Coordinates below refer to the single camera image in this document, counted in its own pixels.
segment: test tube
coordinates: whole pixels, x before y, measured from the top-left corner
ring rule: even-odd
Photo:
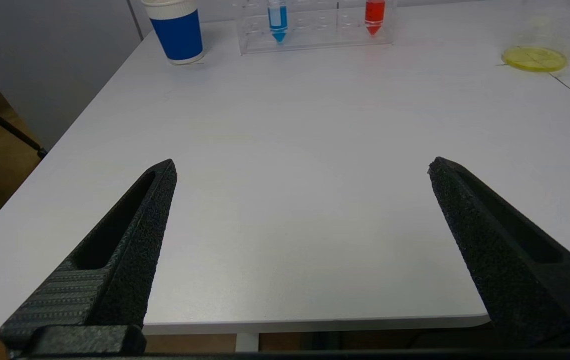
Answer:
[[[269,15],[269,30],[271,35],[282,43],[287,34],[287,4],[285,0],[267,0],[267,14]]]
[[[365,5],[365,26],[371,36],[376,35],[385,19],[385,0],[367,0]]]

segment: table surface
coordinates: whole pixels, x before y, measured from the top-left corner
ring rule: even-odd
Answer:
[[[179,173],[145,332],[474,326],[427,175],[466,166],[570,250],[570,68],[501,66],[517,1],[399,9],[395,45],[203,64],[150,34],[0,211],[0,325],[149,166]]]

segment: test tube rack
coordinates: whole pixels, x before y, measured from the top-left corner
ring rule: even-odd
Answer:
[[[385,20],[375,36],[365,27],[366,0],[286,0],[286,4],[287,33],[278,42],[269,29],[267,0],[234,0],[242,55],[392,43],[396,0],[387,0]]]

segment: blue liquid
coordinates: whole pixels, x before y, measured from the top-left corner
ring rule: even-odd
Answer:
[[[281,43],[287,34],[287,7],[269,7],[269,29],[274,39]]]

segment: black chair leg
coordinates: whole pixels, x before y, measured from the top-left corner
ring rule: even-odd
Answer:
[[[47,155],[47,151],[45,150],[45,148],[43,148],[42,146],[38,145],[38,143],[36,141],[34,141],[33,139],[31,139],[31,137],[28,137],[27,135],[25,135],[23,132],[21,132],[20,130],[18,130],[17,128],[15,128],[13,125],[11,125],[10,123],[8,123],[5,119],[3,119],[2,117],[0,117],[0,126],[7,130],[8,132],[10,132],[13,136],[17,137],[18,139],[20,139],[22,142],[24,142],[25,144],[29,145],[32,149],[36,150],[36,154],[38,155],[39,158],[44,158],[45,155]]]

